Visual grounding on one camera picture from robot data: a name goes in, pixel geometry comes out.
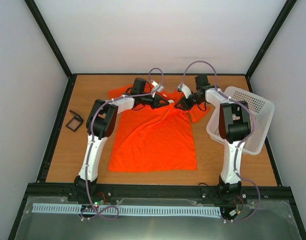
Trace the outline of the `orange t-shirt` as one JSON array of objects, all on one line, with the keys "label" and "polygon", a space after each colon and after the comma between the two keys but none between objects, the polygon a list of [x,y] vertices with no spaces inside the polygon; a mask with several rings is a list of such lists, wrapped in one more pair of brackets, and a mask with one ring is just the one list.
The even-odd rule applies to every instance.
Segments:
[{"label": "orange t-shirt", "polygon": [[161,93],[168,106],[151,109],[138,106],[122,112],[111,152],[111,172],[196,170],[192,124],[201,121],[210,108],[195,105],[189,111],[176,109],[182,94]]}]

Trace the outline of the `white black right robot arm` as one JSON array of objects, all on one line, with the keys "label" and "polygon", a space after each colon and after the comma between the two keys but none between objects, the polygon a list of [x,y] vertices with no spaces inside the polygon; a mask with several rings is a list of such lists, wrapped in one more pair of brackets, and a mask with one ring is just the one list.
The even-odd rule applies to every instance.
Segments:
[{"label": "white black right robot arm", "polygon": [[183,97],[175,105],[190,110],[194,105],[210,103],[219,113],[218,130],[224,140],[223,168],[217,185],[217,197],[227,203],[241,192],[240,163],[246,137],[251,133],[248,103],[226,96],[217,85],[211,85],[206,75],[195,78],[196,92],[183,82],[177,87]]}]

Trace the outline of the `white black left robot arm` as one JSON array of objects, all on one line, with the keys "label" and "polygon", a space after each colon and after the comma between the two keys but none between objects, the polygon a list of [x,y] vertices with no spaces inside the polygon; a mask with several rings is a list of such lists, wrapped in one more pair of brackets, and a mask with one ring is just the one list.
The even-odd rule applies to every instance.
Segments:
[{"label": "white black left robot arm", "polygon": [[132,87],[120,96],[94,102],[86,122],[88,138],[84,161],[74,180],[80,197],[85,201],[92,201],[97,195],[99,162],[105,143],[114,131],[117,115],[138,105],[150,106],[152,109],[169,105],[159,95],[163,89],[163,83],[158,84],[154,80],[148,82],[137,77]]}]

